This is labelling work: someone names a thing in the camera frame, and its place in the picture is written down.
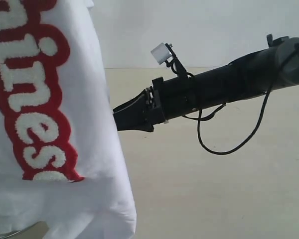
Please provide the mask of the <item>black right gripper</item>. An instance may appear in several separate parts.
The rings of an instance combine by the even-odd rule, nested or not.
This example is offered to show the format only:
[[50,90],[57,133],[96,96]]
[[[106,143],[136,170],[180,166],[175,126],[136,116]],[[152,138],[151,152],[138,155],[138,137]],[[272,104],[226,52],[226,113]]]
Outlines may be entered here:
[[[152,80],[152,87],[113,109],[117,130],[153,132],[152,124],[225,105],[229,102],[228,77],[229,66],[226,65],[192,76],[185,73],[169,80],[156,78]],[[146,117],[137,111],[146,111]]]

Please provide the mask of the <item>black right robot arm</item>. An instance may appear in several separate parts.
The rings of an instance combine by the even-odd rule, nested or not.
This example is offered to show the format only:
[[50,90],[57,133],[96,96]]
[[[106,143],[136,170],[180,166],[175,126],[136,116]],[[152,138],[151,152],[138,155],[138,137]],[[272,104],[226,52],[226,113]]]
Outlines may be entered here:
[[176,77],[154,79],[152,86],[114,109],[119,131],[152,132],[156,124],[201,109],[262,96],[268,89],[299,85],[299,38],[281,37],[267,49],[190,76],[174,58]]

